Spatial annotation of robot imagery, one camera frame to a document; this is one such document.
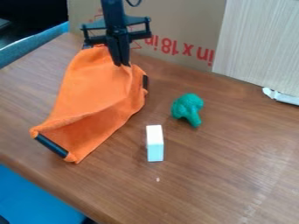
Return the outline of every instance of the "blue floor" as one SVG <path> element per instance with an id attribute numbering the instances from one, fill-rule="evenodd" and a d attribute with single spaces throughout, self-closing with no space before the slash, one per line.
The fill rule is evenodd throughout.
<path id="1" fill-rule="evenodd" d="M 0 164 L 0 215 L 10 224 L 79 224 L 85 216 Z"/>

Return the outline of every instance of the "black metal rod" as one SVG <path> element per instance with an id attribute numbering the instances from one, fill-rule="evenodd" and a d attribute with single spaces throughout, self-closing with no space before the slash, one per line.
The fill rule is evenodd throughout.
<path id="1" fill-rule="evenodd" d="M 43 144 L 49 150 L 55 152 L 60 157 L 66 158 L 68 151 L 65 150 L 64 148 L 60 147 L 59 145 L 57 145 L 55 142 L 51 141 L 49 138 L 38 134 L 34 139 L 39 141 L 41 144 Z"/>

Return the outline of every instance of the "green broccoli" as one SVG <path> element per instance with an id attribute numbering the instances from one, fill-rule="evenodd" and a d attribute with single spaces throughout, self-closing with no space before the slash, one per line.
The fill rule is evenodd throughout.
<path id="1" fill-rule="evenodd" d="M 201 124 L 198 112 L 204 107 L 204 101 L 196 94 L 183 94 L 171 106 L 171 115 L 176 118 L 186 118 L 193 127 Z"/>

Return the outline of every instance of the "white foam block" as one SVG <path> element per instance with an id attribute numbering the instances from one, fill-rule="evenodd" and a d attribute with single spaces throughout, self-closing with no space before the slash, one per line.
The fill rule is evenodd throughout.
<path id="1" fill-rule="evenodd" d="M 163 131 L 161 125 L 146 126 L 148 161 L 159 162 L 164 158 Z"/>

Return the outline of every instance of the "cardboard box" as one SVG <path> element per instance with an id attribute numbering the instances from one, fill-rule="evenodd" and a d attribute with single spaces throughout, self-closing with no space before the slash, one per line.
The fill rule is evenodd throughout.
<path id="1" fill-rule="evenodd" d="M 151 39 L 134 41 L 132 49 L 161 60 L 211 71 L 225 0 L 143 0 L 126 14 L 151 17 Z M 70 31 L 81 35 L 80 25 L 102 18 L 100 0 L 68 0 Z M 142 29 L 136 25 L 131 31 Z"/>

